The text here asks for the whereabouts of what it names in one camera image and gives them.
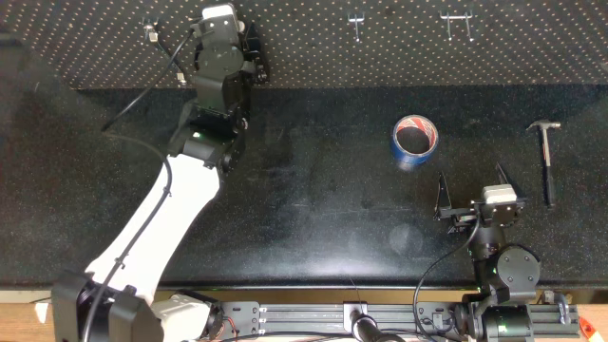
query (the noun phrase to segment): blue tape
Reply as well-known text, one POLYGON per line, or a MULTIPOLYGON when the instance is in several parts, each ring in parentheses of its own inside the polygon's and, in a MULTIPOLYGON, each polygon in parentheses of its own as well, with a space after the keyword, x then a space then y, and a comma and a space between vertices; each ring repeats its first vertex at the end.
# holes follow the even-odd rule
POLYGON ((392 129, 392 139, 390 139, 390 149, 397 160, 399 168, 405 171, 410 171, 416 166, 426 162, 433 154, 437 143, 439 142, 439 133, 435 125, 427 118, 420 115, 409 115, 401 120, 392 129), (423 131, 428 138, 429 149, 425 153, 416 154, 407 151, 407 146, 402 146, 397 141, 397 132, 406 128, 415 127, 423 131))

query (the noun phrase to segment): wooden floor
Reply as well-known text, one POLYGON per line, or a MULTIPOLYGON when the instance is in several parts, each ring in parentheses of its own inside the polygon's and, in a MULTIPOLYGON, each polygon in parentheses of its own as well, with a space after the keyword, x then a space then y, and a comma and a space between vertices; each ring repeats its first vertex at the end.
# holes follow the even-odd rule
MULTIPOLYGON (((356 300, 353 294, 340 291, 317 292, 317 294, 307 294, 307 292, 220 292, 214 293, 221 300, 252 300, 255 299, 263 303, 283 302, 283 303, 322 303, 322 302, 342 302, 344 300, 356 300)), ((169 293, 158 293, 157 299, 167 297, 169 293)), ((410 303, 411 295, 407 291, 383 291, 375 294, 373 291, 361 291, 363 300, 370 303, 410 303)), ((433 301, 458 301, 462 293, 458 292, 425 292, 421 296, 423 300, 433 301)), ((579 305, 579 315, 585 317, 603 336, 608 337, 608 305, 579 305)), ((259 338, 257 341, 290 341, 294 338, 259 338)), ((47 303, 10 303, 0 304, 0 341, 53 341, 53 321, 52 306, 47 303)), ((562 339, 560 342, 585 341, 583 337, 579 339, 562 339)))

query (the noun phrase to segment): orange object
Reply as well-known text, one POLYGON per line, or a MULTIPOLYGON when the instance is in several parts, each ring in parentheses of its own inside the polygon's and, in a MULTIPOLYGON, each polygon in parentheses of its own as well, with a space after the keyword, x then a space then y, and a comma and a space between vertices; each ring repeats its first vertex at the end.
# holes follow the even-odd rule
POLYGON ((586 319, 579 317, 579 326, 582 334, 589 342, 604 342, 599 332, 586 319))

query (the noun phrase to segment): roll of tape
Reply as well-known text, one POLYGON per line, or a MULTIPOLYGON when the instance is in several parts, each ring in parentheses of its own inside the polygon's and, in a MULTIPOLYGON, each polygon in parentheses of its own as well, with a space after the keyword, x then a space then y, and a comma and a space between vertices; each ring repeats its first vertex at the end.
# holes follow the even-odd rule
POLYGON ((399 168, 411 171, 430 158, 438 142, 437 128, 429 119, 409 115, 393 128, 390 147, 399 168))

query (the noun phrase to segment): hammer handle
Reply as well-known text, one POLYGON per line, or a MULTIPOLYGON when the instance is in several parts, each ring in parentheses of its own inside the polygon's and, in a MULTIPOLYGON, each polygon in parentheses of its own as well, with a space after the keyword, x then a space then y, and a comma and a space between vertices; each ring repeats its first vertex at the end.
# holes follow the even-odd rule
POLYGON ((555 206, 555 185, 553 183, 553 175, 551 175, 551 166, 544 167, 544 186, 547 196, 547 205, 551 208, 555 206))

